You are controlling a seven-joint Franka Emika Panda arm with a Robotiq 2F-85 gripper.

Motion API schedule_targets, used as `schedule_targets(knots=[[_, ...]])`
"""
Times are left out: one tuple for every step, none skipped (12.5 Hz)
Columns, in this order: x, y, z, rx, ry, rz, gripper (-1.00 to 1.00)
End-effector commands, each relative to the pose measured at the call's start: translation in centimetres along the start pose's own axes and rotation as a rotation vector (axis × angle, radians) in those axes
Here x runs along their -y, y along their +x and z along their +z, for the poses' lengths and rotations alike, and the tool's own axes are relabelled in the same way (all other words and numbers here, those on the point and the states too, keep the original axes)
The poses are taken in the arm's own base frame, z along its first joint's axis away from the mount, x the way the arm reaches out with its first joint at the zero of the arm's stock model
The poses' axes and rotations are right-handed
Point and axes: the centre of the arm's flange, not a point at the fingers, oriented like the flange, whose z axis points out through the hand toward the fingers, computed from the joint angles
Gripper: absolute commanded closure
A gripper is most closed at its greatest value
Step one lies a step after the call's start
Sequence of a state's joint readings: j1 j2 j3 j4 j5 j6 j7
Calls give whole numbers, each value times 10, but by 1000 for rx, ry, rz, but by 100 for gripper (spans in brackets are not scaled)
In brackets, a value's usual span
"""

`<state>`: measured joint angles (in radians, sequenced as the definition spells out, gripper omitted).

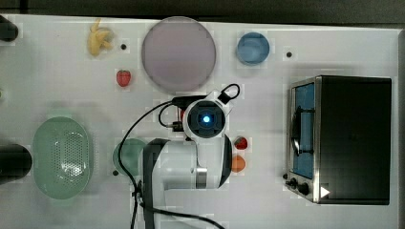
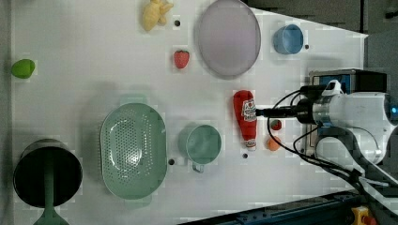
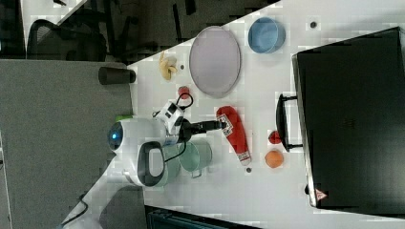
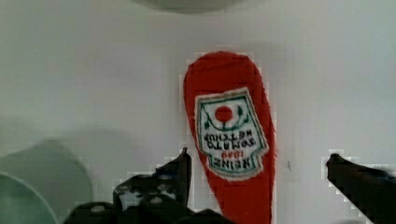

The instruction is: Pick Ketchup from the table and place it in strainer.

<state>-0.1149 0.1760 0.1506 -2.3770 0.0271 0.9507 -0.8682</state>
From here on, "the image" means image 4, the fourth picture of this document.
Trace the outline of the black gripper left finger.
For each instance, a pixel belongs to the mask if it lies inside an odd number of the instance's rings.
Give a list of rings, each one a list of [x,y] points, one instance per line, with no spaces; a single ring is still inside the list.
[[[187,205],[191,187],[191,156],[182,152],[151,175],[134,175],[113,190],[113,203],[125,211],[144,200],[165,198]]]

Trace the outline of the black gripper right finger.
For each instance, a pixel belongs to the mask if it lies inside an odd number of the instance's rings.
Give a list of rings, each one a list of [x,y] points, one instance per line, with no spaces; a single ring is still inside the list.
[[[359,165],[333,153],[326,162],[328,180],[373,224],[395,224],[395,176]]]

